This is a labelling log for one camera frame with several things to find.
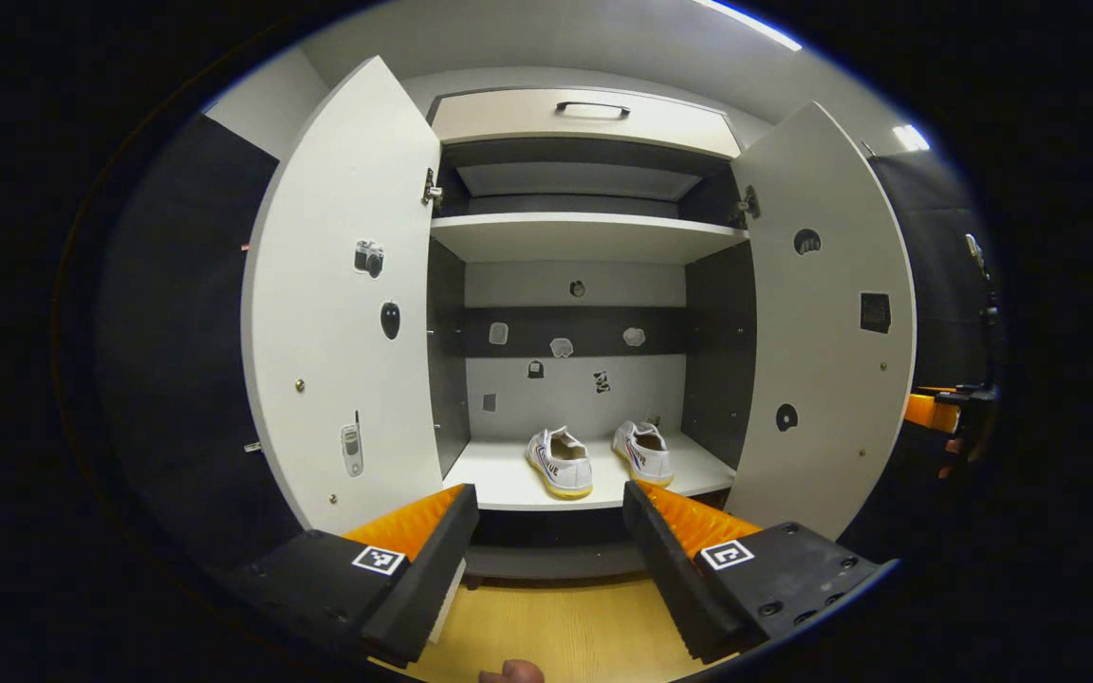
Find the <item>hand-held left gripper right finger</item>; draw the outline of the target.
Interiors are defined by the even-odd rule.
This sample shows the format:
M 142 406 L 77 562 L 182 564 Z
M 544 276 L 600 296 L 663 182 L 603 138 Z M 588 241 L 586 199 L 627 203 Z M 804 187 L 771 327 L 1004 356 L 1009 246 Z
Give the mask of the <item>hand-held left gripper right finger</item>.
M 628 481 L 621 518 L 690 656 L 771 653 L 850 608 L 893 575 L 804 525 L 747 523 Z

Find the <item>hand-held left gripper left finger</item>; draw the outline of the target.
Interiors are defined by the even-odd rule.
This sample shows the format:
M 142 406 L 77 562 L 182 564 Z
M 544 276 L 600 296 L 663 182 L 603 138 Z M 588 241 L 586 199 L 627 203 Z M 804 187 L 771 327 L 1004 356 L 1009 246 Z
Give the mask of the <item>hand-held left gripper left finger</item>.
M 403 669 L 428 644 L 478 520 L 474 485 L 460 484 L 343 535 L 304 531 L 224 582 L 324 653 Z

